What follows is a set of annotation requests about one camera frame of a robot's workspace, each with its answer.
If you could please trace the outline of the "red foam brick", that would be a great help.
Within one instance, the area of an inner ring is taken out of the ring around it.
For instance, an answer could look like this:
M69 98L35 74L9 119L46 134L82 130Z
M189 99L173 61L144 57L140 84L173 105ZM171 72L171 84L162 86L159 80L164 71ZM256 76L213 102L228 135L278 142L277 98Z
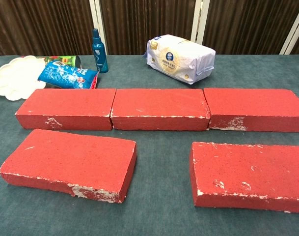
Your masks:
M122 203L136 163L132 140L35 129L0 167L9 184Z
M210 129L299 132L299 98L288 89L205 88Z
M196 207L299 213L299 146L193 142L189 163Z
M118 130L208 130L210 110L202 89L127 88L116 91L112 124Z
M37 89L15 116L25 129L112 130L116 89Z

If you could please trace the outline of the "teal felt table cover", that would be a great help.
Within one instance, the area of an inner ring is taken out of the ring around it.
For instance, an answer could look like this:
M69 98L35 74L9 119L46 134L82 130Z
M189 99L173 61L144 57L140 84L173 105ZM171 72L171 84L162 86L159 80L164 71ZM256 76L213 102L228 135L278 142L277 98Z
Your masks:
M299 55L216 55L211 75L193 86L153 70L143 56L108 56L98 88L277 88L299 97ZM23 100L0 96L0 166L31 130L15 112ZM125 201L108 204L8 185L0 177L0 236L299 236L299 214L194 207L189 173L194 141L299 145L299 133L66 131L137 142Z

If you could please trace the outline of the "white tissue pack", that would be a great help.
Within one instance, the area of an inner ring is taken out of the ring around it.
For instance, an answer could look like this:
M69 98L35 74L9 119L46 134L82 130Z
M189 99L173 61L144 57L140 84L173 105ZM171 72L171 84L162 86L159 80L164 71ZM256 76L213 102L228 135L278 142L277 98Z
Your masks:
M214 49L170 34L154 37L147 42L147 64L189 85L211 74L215 56Z

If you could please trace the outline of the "blue spray bottle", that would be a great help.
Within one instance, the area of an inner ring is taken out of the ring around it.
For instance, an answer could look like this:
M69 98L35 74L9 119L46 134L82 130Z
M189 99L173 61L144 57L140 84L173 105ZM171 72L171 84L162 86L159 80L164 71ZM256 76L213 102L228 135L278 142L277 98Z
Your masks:
M97 70L100 73L107 73L109 68L108 68L108 63L106 58L106 50L99 36L98 29L93 29L92 35L93 35L92 50L93 50Z

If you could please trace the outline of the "blue snack bag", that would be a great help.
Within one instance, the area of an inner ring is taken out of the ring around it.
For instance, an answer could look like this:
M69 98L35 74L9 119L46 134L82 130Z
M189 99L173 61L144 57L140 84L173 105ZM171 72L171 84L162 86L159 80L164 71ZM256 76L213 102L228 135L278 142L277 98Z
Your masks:
M51 61L39 76L39 80L62 89L95 89L98 71L65 65Z

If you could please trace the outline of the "green chip can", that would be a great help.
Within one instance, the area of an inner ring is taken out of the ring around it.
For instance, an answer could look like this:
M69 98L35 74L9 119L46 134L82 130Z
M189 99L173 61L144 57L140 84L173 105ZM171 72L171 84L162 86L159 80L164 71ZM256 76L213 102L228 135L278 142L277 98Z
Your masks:
M82 68L81 59L79 56L21 56L21 58L27 58L30 60L38 60L39 68L45 68L45 66L52 61L59 61L64 65Z

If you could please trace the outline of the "white flower-shaped plate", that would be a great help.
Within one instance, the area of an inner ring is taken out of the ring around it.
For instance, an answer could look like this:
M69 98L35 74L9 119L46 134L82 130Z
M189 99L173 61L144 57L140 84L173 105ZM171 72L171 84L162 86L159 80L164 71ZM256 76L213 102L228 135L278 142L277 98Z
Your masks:
M45 69L43 58L26 56L15 58L0 67L0 96L10 101L28 99L36 89L43 89L46 83L38 80Z

